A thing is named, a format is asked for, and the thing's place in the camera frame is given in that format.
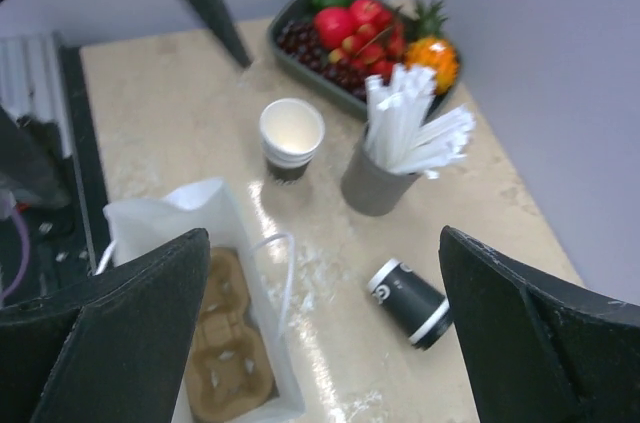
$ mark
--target black paper cup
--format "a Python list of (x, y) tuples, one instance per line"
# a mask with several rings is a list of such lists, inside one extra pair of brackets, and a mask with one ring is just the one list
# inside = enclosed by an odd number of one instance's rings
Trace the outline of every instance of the black paper cup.
[(395, 258), (375, 274), (367, 289), (416, 348), (426, 350), (451, 326), (449, 300)]
[(295, 183), (302, 178), (304, 172), (307, 171), (307, 167), (309, 166), (309, 162), (307, 162), (304, 165), (295, 168), (283, 168), (278, 166), (277, 163), (269, 161), (269, 158), (267, 157), (265, 157), (265, 163), (267, 165), (269, 175), (271, 175), (277, 183), (284, 185)]
[(396, 175), (380, 168), (364, 149), (366, 135), (367, 128), (340, 180), (340, 190), (344, 201), (358, 213), (382, 216), (395, 208), (420, 174)]
[(283, 98), (267, 106), (260, 115), (260, 134), (269, 174), (279, 183), (302, 178), (324, 132), (322, 116), (306, 101)]

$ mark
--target table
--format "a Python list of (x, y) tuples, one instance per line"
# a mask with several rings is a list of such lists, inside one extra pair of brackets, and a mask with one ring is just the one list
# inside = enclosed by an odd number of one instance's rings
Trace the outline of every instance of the table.
[[(268, 23), (239, 24), (255, 56), (244, 73), (206, 31), (82, 50), (111, 200), (160, 197), (223, 176), (254, 241), (294, 233), (287, 340), (308, 409), (299, 422), (477, 422), (455, 329), (427, 352), (413, 349), (366, 294), (366, 282), (393, 256), (442, 290), (444, 225), (560, 278), (580, 284), (579, 277), (464, 84), (448, 107), (466, 103), (477, 115), (467, 159), (440, 179), (422, 178), (387, 216), (348, 208), (338, 185), (362, 123), (275, 67)], [(327, 127), (305, 178), (286, 187), (266, 177), (257, 131), (261, 110), (282, 97), (311, 102)], [(283, 253), (258, 260), (276, 307)]]

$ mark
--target white straw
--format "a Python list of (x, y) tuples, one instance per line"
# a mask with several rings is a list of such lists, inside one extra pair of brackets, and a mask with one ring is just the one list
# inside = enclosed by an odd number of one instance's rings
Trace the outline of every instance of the white straw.
[(364, 149), (376, 165), (396, 174), (437, 178), (436, 168), (464, 157), (475, 127), (469, 110), (455, 108), (422, 125), (434, 100), (434, 76), (431, 68), (414, 65), (407, 71), (398, 64), (388, 87), (380, 76), (365, 80), (369, 131)]

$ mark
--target white paper bag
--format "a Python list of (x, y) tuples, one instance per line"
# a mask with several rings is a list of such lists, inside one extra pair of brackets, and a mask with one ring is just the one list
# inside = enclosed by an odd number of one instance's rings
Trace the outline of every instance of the white paper bag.
[[(237, 203), (224, 180), (215, 178), (185, 185), (162, 200), (117, 201), (107, 205), (104, 212), (113, 241), (110, 247), (112, 251), (115, 248), (113, 261), (116, 266), (148, 253), (193, 228), (205, 228), (212, 247), (228, 247), (237, 251), (251, 293), (249, 314), (255, 319), (264, 340), (278, 394), (261, 407), (232, 421), (280, 423), (302, 415), (304, 399), (286, 343), (279, 334), (278, 318), (262, 286)], [(192, 421), (183, 382), (172, 423)]]

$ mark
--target grapes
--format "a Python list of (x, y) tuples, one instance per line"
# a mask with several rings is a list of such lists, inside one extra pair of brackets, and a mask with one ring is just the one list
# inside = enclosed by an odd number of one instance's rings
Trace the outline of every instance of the grapes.
[(320, 60), (311, 60), (307, 65), (311, 71), (318, 73), (322, 69), (322, 63)]
[(276, 44), (286, 54), (322, 75), (328, 81), (366, 102), (364, 80), (367, 72), (352, 67), (348, 60), (325, 64), (327, 51), (322, 47), (318, 32), (308, 21), (291, 20), (286, 23), (276, 38)]
[(364, 86), (359, 86), (356, 89), (351, 91), (351, 94), (358, 98), (359, 100), (365, 101), (367, 100), (367, 92), (364, 89)]

